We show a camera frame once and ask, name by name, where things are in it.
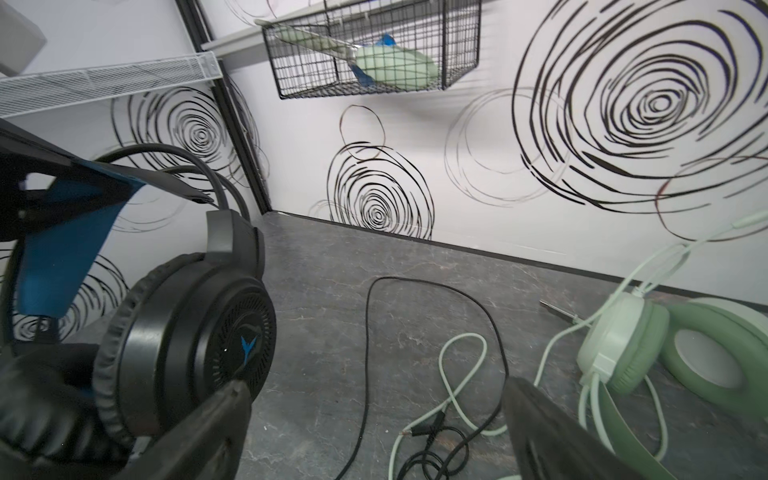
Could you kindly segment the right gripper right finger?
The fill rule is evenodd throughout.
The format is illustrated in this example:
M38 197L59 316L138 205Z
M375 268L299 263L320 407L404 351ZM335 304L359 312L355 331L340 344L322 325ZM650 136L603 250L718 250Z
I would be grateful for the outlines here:
M628 479L630 468L520 377L508 377L504 417L523 479Z

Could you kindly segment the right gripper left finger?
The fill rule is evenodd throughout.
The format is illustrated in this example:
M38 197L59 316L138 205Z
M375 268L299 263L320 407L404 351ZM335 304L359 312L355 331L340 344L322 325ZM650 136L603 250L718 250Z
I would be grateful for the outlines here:
M227 383L130 462L118 479L233 479L251 416L245 382Z

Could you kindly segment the black gaming headphones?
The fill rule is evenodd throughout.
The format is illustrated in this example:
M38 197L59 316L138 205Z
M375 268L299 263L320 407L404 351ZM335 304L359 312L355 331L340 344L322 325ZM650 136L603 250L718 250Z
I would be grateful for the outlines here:
M116 217L144 186L209 205L207 248L139 280L99 343L64 343L71 307ZM135 144L87 161L1 125L1 475L118 479L227 383L253 401L271 367L276 313L262 232L204 161Z

